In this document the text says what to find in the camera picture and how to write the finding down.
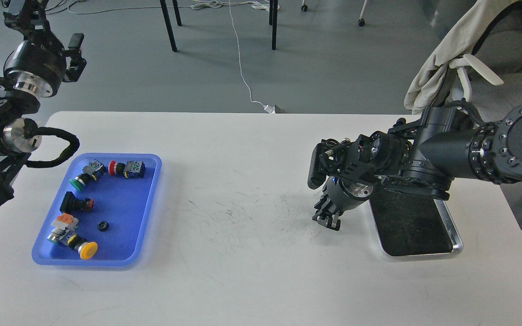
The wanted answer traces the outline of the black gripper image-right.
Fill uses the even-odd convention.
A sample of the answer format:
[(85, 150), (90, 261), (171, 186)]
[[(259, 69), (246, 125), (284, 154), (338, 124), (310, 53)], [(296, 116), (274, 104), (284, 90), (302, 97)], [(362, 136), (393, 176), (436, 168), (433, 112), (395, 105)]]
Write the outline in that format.
[(342, 179), (330, 177), (327, 180), (327, 195), (322, 195), (315, 204), (313, 221), (325, 225), (328, 229), (340, 231), (344, 212), (352, 210), (373, 196), (376, 188), (361, 183), (344, 184)]

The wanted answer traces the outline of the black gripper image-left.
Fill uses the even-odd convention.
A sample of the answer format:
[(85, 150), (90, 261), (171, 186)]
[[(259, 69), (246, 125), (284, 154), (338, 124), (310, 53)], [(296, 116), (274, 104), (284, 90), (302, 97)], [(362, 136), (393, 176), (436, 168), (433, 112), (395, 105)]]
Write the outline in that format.
[[(77, 82), (87, 65), (81, 50), (83, 33), (72, 35), (68, 48), (61, 51), (63, 58), (32, 44), (53, 44), (53, 33), (45, 12), (47, 4), (47, 0), (3, 1), (6, 27), (21, 33), (25, 40), (4, 65), (4, 77), (14, 90), (27, 92), (36, 98), (55, 96), (62, 81)], [(70, 58), (68, 66), (64, 59), (67, 57)]]

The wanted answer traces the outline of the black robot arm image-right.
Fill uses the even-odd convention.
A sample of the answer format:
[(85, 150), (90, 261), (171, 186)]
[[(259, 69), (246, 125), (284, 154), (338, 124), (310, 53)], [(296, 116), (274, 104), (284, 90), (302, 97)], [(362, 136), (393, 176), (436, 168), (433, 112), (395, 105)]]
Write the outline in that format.
[(321, 140), (307, 178), (322, 188), (312, 219), (339, 230), (344, 212), (382, 189), (446, 201), (456, 178), (522, 182), (522, 105), (486, 122), (462, 99), (428, 107), (414, 122), (400, 118), (387, 132)]

